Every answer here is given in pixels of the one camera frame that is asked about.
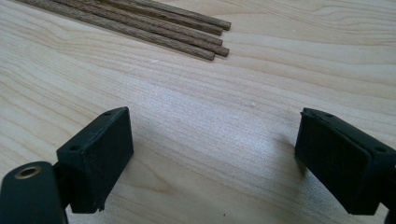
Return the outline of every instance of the black plastic part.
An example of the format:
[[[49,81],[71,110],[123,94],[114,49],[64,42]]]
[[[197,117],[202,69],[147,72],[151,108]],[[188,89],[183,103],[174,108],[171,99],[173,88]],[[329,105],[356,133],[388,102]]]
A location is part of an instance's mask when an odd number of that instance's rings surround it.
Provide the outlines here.
[[[383,188],[381,189],[382,198],[381,203],[384,204],[390,211],[393,211],[393,220],[395,220],[396,213],[396,170],[385,182]]]
[[[56,184],[58,186],[59,197],[61,199],[62,208],[66,208],[70,204],[70,200],[74,197],[75,191],[71,183],[71,176],[65,175],[61,169],[59,162],[53,166],[53,173],[55,174]]]
[[[396,152],[334,115],[305,108],[295,155],[349,214],[373,215]]]
[[[128,107],[107,111],[57,150],[61,174],[70,178],[73,213],[94,213],[134,153]]]
[[[4,177],[0,222],[67,223],[51,164],[46,161],[28,163]]]
[[[394,210],[389,210],[387,217],[385,218],[385,224],[395,224],[396,223],[396,214]]]

